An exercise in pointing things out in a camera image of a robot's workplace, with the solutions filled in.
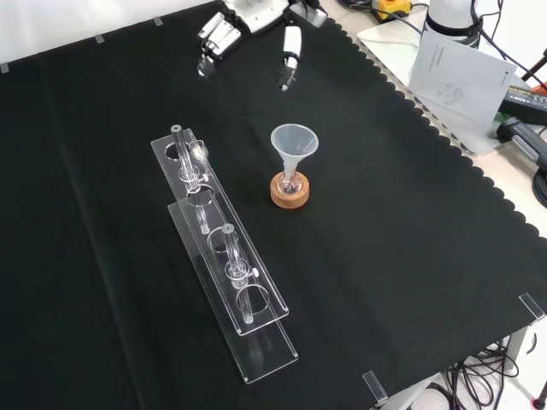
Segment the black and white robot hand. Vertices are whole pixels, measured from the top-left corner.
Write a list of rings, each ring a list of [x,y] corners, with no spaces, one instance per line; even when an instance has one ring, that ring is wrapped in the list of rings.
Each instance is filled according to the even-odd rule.
[[[303,35],[297,19],[320,27],[327,19],[327,12],[318,1],[222,1],[220,11],[197,34],[201,49],[198,75],[208,78],[239,43],[283,23],[285,30],[278,87],[288,91],[295,82],[302,56]]]

